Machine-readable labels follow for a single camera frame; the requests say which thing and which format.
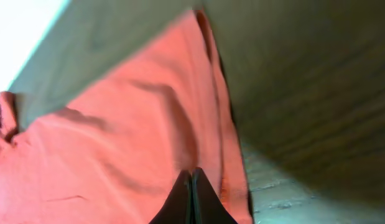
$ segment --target fabric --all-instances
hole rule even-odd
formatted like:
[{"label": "fabric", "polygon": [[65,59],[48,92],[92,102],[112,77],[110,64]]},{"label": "fabric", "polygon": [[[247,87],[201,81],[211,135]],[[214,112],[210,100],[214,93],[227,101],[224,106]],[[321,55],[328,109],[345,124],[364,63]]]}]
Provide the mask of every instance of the fabric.
[{"label": "fabric", "polygon": [[0,94],[0,224],[149,223],[201,167],[238,223],[246,177],[211,30],[187,11],[67,107],[16,133]]}]

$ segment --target wooden table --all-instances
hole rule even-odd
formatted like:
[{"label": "wooden table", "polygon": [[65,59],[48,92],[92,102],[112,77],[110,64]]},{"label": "wooden table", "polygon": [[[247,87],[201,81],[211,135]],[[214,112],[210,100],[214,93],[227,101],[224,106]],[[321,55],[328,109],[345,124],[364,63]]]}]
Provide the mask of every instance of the wooden table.
[{"label": "wooden table", "polygon": [[223,59],[256,223],[385,223],[385,0],[73,1],[11,86],[22,129],[190,6]]}]

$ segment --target crumpled fabric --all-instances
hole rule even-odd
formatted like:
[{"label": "crumpled fabric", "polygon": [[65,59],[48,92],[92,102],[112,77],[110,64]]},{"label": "crumpled fabric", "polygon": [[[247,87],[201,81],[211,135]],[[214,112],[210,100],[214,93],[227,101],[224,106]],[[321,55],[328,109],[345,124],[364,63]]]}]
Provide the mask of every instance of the crumpled fabric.
[{"label": "crumpled fabric", "polygon": [[252,223],[238,138],[207,19],[187,11],[66,107],[17,133],[0,94],[0,224],[149,223],[180,170],[201,167]]}]

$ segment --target cloth fold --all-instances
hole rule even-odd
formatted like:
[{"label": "cloth fold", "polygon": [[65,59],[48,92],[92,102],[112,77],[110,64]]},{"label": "cloth fold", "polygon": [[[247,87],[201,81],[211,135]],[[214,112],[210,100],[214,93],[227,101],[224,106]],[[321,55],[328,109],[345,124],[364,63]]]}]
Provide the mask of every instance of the cloth fold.
[{"label": "cloth fold", "polygon": [[226,84],[201,11],[187,11],[20,134],[13,97],[0,94],[0,224],[149,223],[179,172],[196,166],[228,213],[252,223]]}]

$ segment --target towel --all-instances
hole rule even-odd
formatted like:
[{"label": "towel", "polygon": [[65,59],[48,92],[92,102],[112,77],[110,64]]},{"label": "towel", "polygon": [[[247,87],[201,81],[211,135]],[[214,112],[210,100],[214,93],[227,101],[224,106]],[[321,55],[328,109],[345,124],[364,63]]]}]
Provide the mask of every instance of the towel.
[{"label": "towel", "polygon": [[17,133],[0,94],[0,224],[149,223],[201,167],[252,223],[226,83],[206,17],[189,10],[69,104]]}]

